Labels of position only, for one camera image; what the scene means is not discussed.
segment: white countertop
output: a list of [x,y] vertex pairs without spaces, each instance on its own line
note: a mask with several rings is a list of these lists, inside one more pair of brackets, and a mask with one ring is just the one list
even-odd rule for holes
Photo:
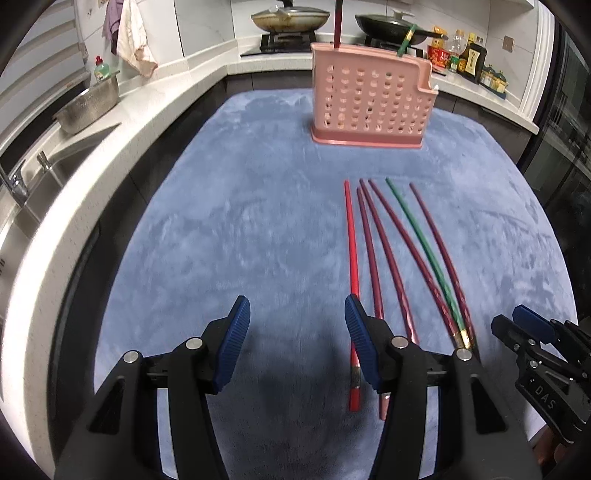
[[[252,41],[232,40],[157,69],[154,77],[121,85],[120,103],[81,133],[67,138],[57,126],[34,145],[51,157],[116,127],[65,185],[41,223],[21,263],[2,337],[0,407],[27,452],[53,476],[47,421],[47,374],[51,343],[63,296],[82,248],[107,202],[148,147],[195,100],[226,75],[272,70],[311,70],[311,54],[240,58]],[[537,133],[538,128],[507,101],[448,75],[431,78],[442,92],[477,103]]]

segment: dish soap bottle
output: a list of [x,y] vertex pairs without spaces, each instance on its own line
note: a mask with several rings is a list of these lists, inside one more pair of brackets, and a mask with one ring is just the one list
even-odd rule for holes
[[109,65],[103,62],[100,56],[96,57],[95,65],[95,78],[99,82],[109,76]]

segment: frying pan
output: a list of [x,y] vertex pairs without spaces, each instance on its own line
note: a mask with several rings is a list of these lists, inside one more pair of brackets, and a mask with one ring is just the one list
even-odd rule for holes
[[[412,23],[402,19],[402,13],[396,12],[396,16],[388,15],[355,15],[359,28],[366,35],[378,40],[387,41],[400,45],[408,33]],[[417,27],[410,44],[416,45],[425,41],[427,37],[443,38],[447,40],[447,35],[435,33],[429,30],[423,30]]]
[[302,33],[318,30],[330,16],[320,8],[294,7],[292,0],[284,0],[283,5],[251,15],[252,21],[269,33]]

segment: hole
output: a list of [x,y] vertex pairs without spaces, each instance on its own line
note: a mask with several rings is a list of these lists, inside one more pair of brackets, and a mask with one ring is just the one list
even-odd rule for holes
[[503,417],[477,378],[472,378],[472,401],[476,417],[476,431],[480,435],[499,433],[507,430]]
[[117,435],[119,433],[124,389],[125,380],[117,380],[88,428],[92,433],[106,435]]

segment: red chopstick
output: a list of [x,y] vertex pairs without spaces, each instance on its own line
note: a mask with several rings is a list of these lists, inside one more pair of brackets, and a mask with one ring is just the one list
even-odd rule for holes
[[336,0],[335,2],[335,48],[340,47],[340,26],[343,22],[343,0]]
[[445,243],[443,242],[443,238],[439,234],[439,230],[433,221],[433,217],[429,210],[427,209],[427,205],[421,198],[421,194],[419,194],[417,188],[413,183],[410,184],[410,188],[414,193],[414,196],[417,198],[418,204],[427,219],[427,223],[429,224],[429,228],[435,237],[435,241],[437,242],[437,246],[439,247],[439,251],[441,252],[441,256],[443,257],[443,261],[447,268],[447,273],[449,274],[449,278],[452,281],[453,289],[456,292],[457,302],[460,304],[460,311],[462,312],[462,316],[464,317],[464,321],[466,322],[466,326],[468,327],[468,335],[470,337],[470,341],[472,345],[476,347],[476,332],[474,331],[474,325],[472,323],[472,317],[470,315],[470,310],[468,309],[468,305],[466,303],[466,296],[464,295],[464,291],[462,290],[462,285],[460,284],[460,280],[457,277],[456,269],[453,266],[452,259],[449,256]]
[[[371,277],[371,289],[374,294],[374,316],[384,319],[384,304],[382,302],[382,289],[379,286],[378,263],[375,261],[374,240],[371,237],[369,228],[368,214],[365,211],[363,194],[361,189],[357,188],[357,199],[359,200],[359,211],[361,212],[361,221],[363,223],[363,235],[365,236],[365,246],[368,250],[369,276]],[[382,393],[378,397],[378,411],[380,420],[386,420],[388,413],[390,394]]]
[[379,238],[382,241],[384,254],[386,255],[386,260],[388,261],[390,273],[392,274],[392,280],[394,281],[394,286],[396,287],[396,295],[398,296],[400,313],[402,314],[402,319],[404,320],[404,327],[406,329],[407,336],[411,339],[411,341],[414,344],[418,345],[418,335],[417,329],[414,326],[413,314],[410,311],[410,304],[408,302],[408,297],[404,290],[402,277],[400,276],[400,271],[398,270],[396,260],[392,253],[392,248],[390,247],[390,243],[388,242],[388,237],[386,236],[384,226],[382,224],[382,221],[379,219],[378,210],[376,209],[374,201],[371,198],[371,195],[369,194],[369,190],[365,186],[365,182],[363,180],[360,180],[359,183],[361,184],[361,188],[363,189],[363,193],[365,194],[365,199],[368,202],[369,211],[371,212],[371,215],[374,218],[374,223],[378,230]]
[[369,184],[371,185],[375,194],[378,196],[378,198],[382,202],[382,205],[386,209],[386,212],[388,212],[388,215],[390,216],[390,218],[394,222],[394,225],[396,225],[396,228],[400,232],[402,239],[407,244],[408,249],[410,250],[411,254],[414,257],[415,262],[417,263],[419,269],[421,270],[421,273],[423,274],[425,282],[427,283],[429,290],[431,290],[431,294],[433,295],[433,299],[435,300],[435,303],[437,304],[437,307],[439,308],[439,312],[441,313],[443,321],[447,327],[447,331],[449,332],[450,336],[452,337],[453,342],[456,345],[456,348],[464,348],[464,342],[462,341],[462,337],[460,336],[460,332],[457,329],[457,325],[453,321],[452,316],[449,313],[449,309],[447,308],[447,305],[445,304],[445,302],[443,301],[443,299],[441,297],[441,292],[439,291],[439,289],[435,285],[435,282],[433,281],[433,277],[431,276],[431,273],[429,272],[427,266],[425,265],[424,260],[421,258],[421,255],[419,254],[417,247],[414,246],[413,241],[411,240],[410,236],[408,235],[408,232],[404,228],[404,225],[402,224],[402,222],[400,221],[400,219],[398,218],[398,216],[396,215],[394,210],[392,210],[392,207],[390,206],[390,204],[388,203],[388,201],[386,200],[386,198],[384,197],[382,192],[379,191],[378,186],[374,183],[373,180],[370,180]]
[[[355,220],[353,218],[353,203],[351,202],[351,188],[345,180],[345,206],[347,209],[347,232],[349,235],[349,278],[351,293],[359,295],[359,271],[357,268],[357,243],[355,241]],[[349,411],[359,411],[361,408],[361,366],[351,341],[351,389],[349,391]]]

